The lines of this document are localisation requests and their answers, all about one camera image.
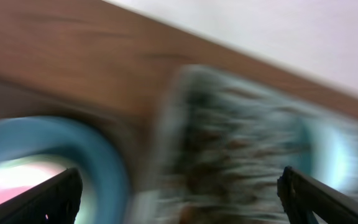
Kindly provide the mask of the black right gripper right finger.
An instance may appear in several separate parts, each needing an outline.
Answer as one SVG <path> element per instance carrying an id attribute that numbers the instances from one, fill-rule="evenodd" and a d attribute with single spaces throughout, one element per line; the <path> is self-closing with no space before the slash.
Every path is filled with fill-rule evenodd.
<path id="1" fill-rule="evenodd" d="M 291 224 L 358 224 L 358 202 L 287 166 L 277 180 L 277 195 Z"/>

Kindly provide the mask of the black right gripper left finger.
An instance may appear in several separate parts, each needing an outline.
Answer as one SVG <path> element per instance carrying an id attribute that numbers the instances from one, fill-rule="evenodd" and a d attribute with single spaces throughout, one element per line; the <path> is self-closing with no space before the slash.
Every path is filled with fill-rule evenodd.
<path id="1" fill-rule="evenodd" d="M 74 224 L 82 191 L 79 170 L 66 169 L 0 204 L 0 224 Z"/>

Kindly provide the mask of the light blue bowl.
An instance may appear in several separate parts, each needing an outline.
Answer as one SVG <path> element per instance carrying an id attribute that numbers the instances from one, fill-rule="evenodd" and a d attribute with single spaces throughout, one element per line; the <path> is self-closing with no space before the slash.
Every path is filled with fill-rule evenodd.
<path id="1" fill-rule="evenodd" d="M 306 149 L 291 160 L 296 169 L 342 193 L 358 190 L 358 141 L 318 119 L 300 120 L 297 143 Z"/>

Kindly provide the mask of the light green bowl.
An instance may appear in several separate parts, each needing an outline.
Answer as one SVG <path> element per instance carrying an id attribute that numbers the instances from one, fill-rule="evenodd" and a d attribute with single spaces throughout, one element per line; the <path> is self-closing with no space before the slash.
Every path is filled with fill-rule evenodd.
<path id="1" fill-rule="evenodd" d="M 75 223 L 76 224 L 92 224 L 94 223 L 95 213 L 96 213 L 96 193 L 94 191 L 92 183 L 89 181 L 88 176 L 84 173 L 83 169 L 79 167 L 78 164 L 65 159 L 60 156 L 53 155 L 36 155 L 22 157 L 19 159 L 13 159 L 9 161 L 2 161 L 0 164 L 25 164 L 30 162 L 49 162 L 61 165 L 66 169 L 71 167 L 79 168 L 81 171 L 81 178 L 83 181 L 83 192 L 81 196 L 80 210 L 77 213 Z"/>

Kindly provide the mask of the pink cup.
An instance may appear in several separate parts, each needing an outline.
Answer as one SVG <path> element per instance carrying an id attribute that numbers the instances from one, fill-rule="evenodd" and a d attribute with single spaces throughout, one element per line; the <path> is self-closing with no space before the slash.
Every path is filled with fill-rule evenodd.
<path id="1" fill-rule="evenodd" d="M 66 168 L 49 162 L 0 164 L 0 204 L 41 184 Z"/>

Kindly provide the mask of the dark blue plate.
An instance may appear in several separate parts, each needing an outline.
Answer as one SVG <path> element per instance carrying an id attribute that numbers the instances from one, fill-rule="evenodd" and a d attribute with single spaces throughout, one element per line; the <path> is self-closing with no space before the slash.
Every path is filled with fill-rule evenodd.
<path id="1" fill-rule="evenodd" d="M 78 166 L 96 194 L 91 222 L 124 222 L 129 176 L 120 153 L 94 128 L 57 116 L 0 119 L 0 162 L 24 159 Z"/>

